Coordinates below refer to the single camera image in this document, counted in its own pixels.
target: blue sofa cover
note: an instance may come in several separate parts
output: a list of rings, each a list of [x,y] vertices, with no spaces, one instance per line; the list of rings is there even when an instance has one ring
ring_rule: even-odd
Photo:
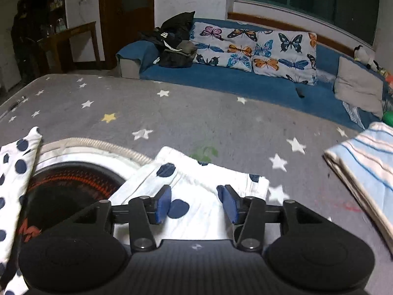
[[[262,30],[259,26],[241,24],[234,21],[200,18],[196,18],[194,21],[226,28]],[[141,61],[141,79],[158,80],[233,93],[250,99],[286,106],[361,131],[361,128],[349,118],[342,102],[335,98],[333,85],[331,84],[317,83],[315,86],[296,84],[285,78],[257,75],[253,72],[204,64],[193,64],[190,68],[163,68],[153,65],[153,60],[158,53],[154,50],[155,47],[154,49],[152,48],[152,45],[154,46],[153,43],[148,41],[137,41],[124,47],[117,56],[131,60],[139,59]],[[316,65],[318,69],[337,75],[340,57],[346,57],[353,61],[346,55],[323,45],[317,45]],[[367,70],[362,64],[358,62],[356,64]],[[369,72],[383,80],[377,73]],[[296,89],[304,95],[303,98],[298,96]],[[359,114],[366,128],[371,122],[379,120],[371,113],[360,109]]]

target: metal screw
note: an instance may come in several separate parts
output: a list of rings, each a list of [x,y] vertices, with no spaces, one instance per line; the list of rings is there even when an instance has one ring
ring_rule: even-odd
[[[148,238],[138,238],[134,241],[134,246],[139,249],[147,249],[153,245],[153,242]]]
[[[261,245],[261,243],[255,238],[246,238],[241,241],[241,244],[247,249],[256,249]]]

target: orange butterfly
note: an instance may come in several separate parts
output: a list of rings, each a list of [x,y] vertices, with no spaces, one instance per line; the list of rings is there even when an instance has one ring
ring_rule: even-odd
[[[229,44],[229,48],[228,48],[227,52],[229,52],[229,53],[242,52],[245,56],[250,58],[251,54],[252,54],[252,48],[250,48],[249,46],[246,46],[246,47],[242,48],[241,46],[237,47],[234,44]]]
[[[310,45],[312,47],[315,47],[317,45],[317,36],[313,33],[309,33],[309,37],[310,37]]]
[[[272,69],[275,69],[278,71],[278,61],[275,59],[266,59],[266,60],[261,60],[261,59],[254,59],[255,66],[257,68],[263,68],[264,66],[266,67],[271,67]]]

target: butterfly pillow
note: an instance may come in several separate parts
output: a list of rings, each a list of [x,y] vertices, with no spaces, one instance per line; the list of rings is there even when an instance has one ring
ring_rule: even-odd
[[[251,57],[256,43],[241,44],[239,42],[246,39],[241,37],[242,33],[239,33],[237,39],[233,39],[228,38],[231,32],[233,29],[195,22],[195,27],[190,34],[193,37],[191,41],[198,48],[193,62],[251,72]]]
[[[279,76],[295,83],[316,81],[316,34],[298,31],[258,33],[252,64],[256,74]]]

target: star pattern rug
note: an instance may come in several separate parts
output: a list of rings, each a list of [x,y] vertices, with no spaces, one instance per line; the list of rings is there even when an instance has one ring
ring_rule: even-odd
[[[42,76],[0,106],[0,115],[22,96],[28,101],[0,120],[0,146],[38,126],[43,144],[86,137],[151,158],[163,146],[170,146],[201,165],[213,163],[253,177],[264,176],[270,181],[267,203],[296,200],[331,217],[372,247],[376,268],[368,292],[384,295],[393,289],[393,263],[387,248],[322,158],[325,149],[346,139],[341,134],[351,138],[357,135],[355,130],[234,94],[76,74]],[[279,235],[278,225],[267,225],[266,244]]]

